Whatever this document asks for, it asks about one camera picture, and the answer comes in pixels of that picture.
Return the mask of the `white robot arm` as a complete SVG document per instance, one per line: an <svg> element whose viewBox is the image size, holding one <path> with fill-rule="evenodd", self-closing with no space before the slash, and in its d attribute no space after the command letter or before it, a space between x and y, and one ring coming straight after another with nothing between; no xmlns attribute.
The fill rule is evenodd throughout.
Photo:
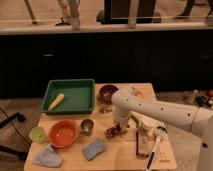
<svg viewBox="0 0 213 171"><path fill-rule="evenodd" d="M127 124L131 112L137 112L201 138L196 171L213 171L213 110L134 96L126 88L112 95L114 120Z"/></svg>

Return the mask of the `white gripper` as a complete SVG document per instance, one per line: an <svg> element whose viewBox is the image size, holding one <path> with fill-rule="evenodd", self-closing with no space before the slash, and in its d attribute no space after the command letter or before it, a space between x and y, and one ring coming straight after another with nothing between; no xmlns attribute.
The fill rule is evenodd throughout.
<svg viewBox="0 0 213 171"><path fill-rule="evenodd" d="M122 131L127 129L130 119L130 112L124 109L115 108L113 111L113 120L115 125L119 125Z"/></svg>

